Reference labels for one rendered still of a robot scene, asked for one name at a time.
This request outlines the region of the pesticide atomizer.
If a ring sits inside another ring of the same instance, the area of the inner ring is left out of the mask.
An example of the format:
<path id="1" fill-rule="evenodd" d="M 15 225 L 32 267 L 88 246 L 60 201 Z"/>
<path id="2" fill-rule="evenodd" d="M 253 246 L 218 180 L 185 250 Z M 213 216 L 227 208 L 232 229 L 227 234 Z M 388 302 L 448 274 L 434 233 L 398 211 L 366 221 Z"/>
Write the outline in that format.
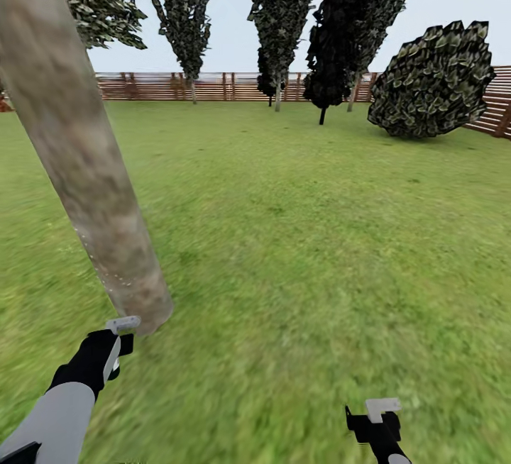
<path id="1" fill-rule="evenodd" d="M 108 380 L 115 380 L 119 377 L 119 371 L 120 370 L 120 367 L 119 367 L 119 357 L 116 359 L 116 362 L 114 364 L 114 367 L 111 371 L 111 374 L 109 375 L 109 379 Z"/>

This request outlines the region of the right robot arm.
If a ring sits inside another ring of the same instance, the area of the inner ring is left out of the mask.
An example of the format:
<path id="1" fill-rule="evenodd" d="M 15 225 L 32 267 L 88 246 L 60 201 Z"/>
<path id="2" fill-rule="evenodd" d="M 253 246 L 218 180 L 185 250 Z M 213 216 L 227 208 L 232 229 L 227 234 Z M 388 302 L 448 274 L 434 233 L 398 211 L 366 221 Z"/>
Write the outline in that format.
<path id="1" fill-rule="evenodd" d="M 368 414 L 351 415 L 348 405 L 348 429 L 355 431 L 358 442 L 371 445 L 378 464 L 413 464 L 398 446 L 401 441 L 397 417 L 392 413 L 402 409 L 398 398 L 367 399 Z"/>

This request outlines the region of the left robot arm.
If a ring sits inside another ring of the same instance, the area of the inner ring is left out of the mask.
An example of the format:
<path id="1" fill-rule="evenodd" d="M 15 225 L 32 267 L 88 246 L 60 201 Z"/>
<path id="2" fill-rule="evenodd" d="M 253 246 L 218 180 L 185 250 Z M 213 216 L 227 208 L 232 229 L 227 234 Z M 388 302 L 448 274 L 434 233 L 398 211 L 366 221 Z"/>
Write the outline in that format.
<path id="1" fill-rule="evenodd" d="M 107 320 L 110 333 L 88 336 L 76 355 L 61 365 L 50 389 L 0 445 L 3 464 L 77 464 L 94 404 L 119 356 L 133 352 L 138 319 Z"/>

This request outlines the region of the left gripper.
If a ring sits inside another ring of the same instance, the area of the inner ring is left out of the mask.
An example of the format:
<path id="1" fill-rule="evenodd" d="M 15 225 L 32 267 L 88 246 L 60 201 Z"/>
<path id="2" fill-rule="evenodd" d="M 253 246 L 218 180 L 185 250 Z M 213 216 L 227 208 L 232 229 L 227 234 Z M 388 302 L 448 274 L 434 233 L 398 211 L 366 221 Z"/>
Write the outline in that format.
<path id="1" fill-rule="evenodd" d="M 133 337 L 134 333 L 126 334 L 124 336 L 120 336 L 121 339 L 121 350 L 119 351 L 119 355 L 126 355 L 133 352 Z"/>

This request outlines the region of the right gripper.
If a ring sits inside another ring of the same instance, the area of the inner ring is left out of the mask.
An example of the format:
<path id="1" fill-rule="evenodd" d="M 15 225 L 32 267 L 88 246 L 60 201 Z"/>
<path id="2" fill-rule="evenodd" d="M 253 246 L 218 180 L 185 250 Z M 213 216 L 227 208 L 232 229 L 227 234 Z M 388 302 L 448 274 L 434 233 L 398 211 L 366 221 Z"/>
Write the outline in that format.
<path id="1" fill-rule="evenodd" d="M 401 441 L 397 417 L 392 412 L 382 413 L 383 422 L 373 424 L 366 415 L 351 415 L 348 405 L 346 406 L 348 429 L 355 431 L 358 442 L 367 442 L 375 453 L 373 444 L 380 436 L 388 436 L 396 443 Z"/>

